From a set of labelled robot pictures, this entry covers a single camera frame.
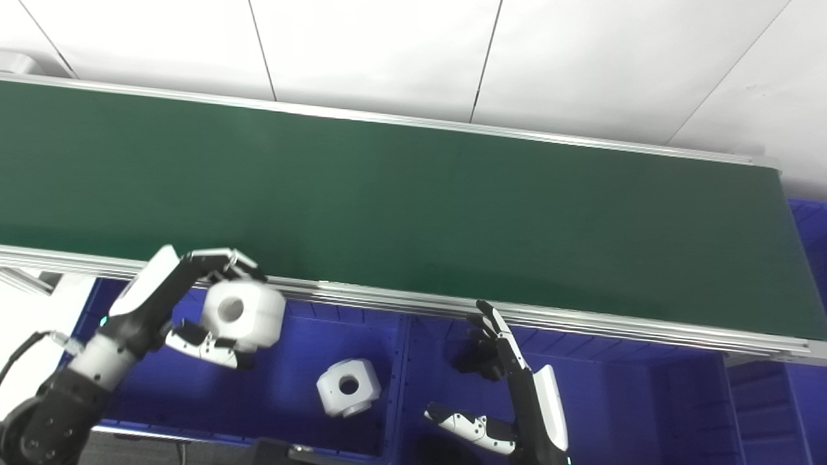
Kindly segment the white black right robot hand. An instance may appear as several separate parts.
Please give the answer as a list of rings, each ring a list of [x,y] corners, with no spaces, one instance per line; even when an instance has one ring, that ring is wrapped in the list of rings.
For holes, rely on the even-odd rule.
[[[514,420],[505,422],[429,403],[423,416],[432,424],[484,450],[506,456],[511,464],[570,464],[566,415],[554,369],[533,371],[499,310],[476,300],[466,320],[476,344],[453,362],[459,373],[477,373],[491,382],[505,380]]]

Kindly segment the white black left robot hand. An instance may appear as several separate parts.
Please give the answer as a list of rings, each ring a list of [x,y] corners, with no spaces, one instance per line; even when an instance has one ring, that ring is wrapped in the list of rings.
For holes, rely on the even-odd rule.
[[[208,280],[197,321],[173,321],[174,307],[199,280]],[[86,352],[105,367],[132,367],[168,347],[233,369],[281,337],[286,298],[266,283],[259,265],[231,248],[178,255],[160,248],[112,304]]]

